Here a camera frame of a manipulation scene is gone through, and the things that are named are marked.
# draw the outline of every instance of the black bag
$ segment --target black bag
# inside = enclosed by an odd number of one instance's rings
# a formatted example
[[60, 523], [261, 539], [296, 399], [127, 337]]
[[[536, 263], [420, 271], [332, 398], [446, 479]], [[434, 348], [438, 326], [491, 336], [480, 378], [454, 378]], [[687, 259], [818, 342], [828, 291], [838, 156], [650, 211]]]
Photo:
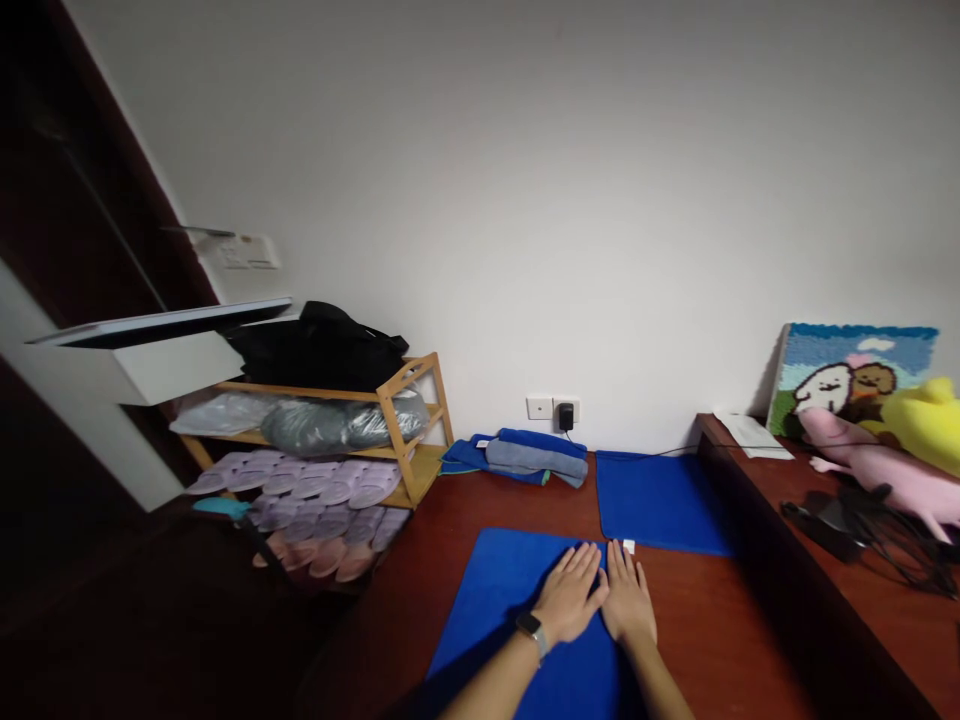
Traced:
[[403, 367], [407, 342], [353, 320], [330, 303], [310, 301], [296, 321], [224, 332], [252, 382], [373, 392]]

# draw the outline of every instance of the forearm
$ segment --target forearm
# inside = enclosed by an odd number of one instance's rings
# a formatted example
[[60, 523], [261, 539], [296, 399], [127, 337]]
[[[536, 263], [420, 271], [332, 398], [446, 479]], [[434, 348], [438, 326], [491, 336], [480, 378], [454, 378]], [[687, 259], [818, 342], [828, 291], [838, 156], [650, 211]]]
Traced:
[[540, 667], [540, 650], [531, 638], [513, 633], [473, 680], [460, 691], [442, 720], [509, 720]]
[[693, 720], [693, 713], [663, 664], [650, 634], [640, 630], [630, 633], [622, 646], [637, 676], [651, 720]]

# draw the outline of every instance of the white paper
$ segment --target white paper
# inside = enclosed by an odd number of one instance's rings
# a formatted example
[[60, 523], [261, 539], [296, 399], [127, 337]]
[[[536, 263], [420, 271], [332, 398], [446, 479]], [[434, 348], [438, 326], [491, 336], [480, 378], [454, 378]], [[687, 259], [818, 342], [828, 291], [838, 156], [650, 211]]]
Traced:
[[736, 443], [743, 448], [749, 458], [770, 458], [772, 460], [793, 460], [793, 455], [770, 434], [763, 425], [749, 415], [715, 412]]

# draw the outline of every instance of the smartwatch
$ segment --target smartwatch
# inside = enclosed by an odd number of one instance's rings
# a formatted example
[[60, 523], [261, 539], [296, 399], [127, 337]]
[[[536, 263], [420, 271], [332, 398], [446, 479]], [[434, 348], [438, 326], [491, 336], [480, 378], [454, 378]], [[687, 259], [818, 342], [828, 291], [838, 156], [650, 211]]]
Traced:
[[517, 618], [517, 630], [536, 640], [542, 661], [547, 656], [547, 636], [543, 632], [543, 624], [530, 613], [523, 613]]

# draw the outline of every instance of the dark doorway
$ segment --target dark doorway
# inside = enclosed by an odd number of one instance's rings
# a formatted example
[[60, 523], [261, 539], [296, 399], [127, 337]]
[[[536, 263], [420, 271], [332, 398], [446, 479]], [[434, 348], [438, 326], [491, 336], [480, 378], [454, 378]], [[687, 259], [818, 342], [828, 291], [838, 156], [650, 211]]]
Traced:
[[[142, 151], [59, 2], [0, 9], [0, 257], [59, 327], [217, 303]], [[0, 451], [19, 457], [17, 558], [4, 608], [145, 513], [15, 372], [0, 364]], [[127, 409], [181, 480], [196, 474], [155, 408]]]

